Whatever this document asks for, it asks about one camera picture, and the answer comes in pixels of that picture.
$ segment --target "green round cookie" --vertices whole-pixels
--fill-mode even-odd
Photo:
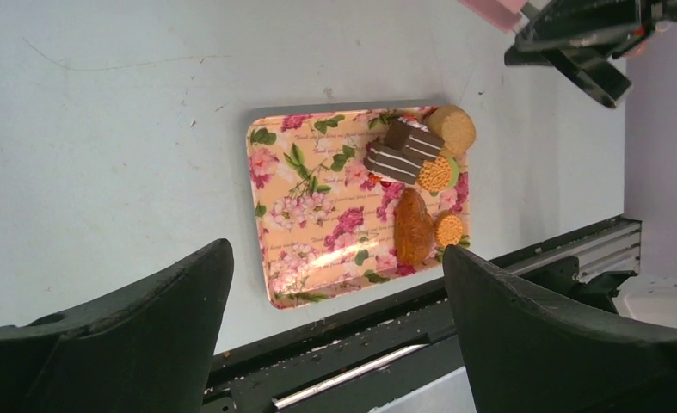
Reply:
[[[450,166],[452,166],[452,180],[450,180],[450,184],[445,189],[450,189],[457,185],[457,180],[459,179],[459,165],[457,165],[457,161],[452,157],[449,157],[447,160],[450,161]]]

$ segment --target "pink block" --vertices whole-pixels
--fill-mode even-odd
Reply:
[[[521,15],[518,11],[507,9],[505,3],[518,10],[527,3],[527,1],[521,2],[520,0],[459,0],[459,2],[506,33],[513,31],[520,22]]]

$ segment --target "white table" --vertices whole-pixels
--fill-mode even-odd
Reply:
[[[216,351],[440,276],[275,310],[244,150],[259,108],[461,105],[479,133],[472,248],[486,258],[622,213],[624,110],[551,69],[504,67],[512,36],[453,0],[21,3],[0,1],[0,325],[220,237],[236,262]]]

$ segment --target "rectangular tray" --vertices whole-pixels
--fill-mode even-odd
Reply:
[[[415,267],[397,264],[393,212],[405,185],[375,182],[363,166],[366,145],[389,122],[434,107],[271,116],[247,131],[249,174],[268,298],[295,308],[440,265],[444,250]],[[452,210],[470,245],[467,156],[459,179],[439,194],[414,186],[433,216]]]

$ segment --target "purple wall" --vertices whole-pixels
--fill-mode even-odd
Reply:
[[[677,25],[627,67],[625,213],[643,220],[642,272],[677,277]]]

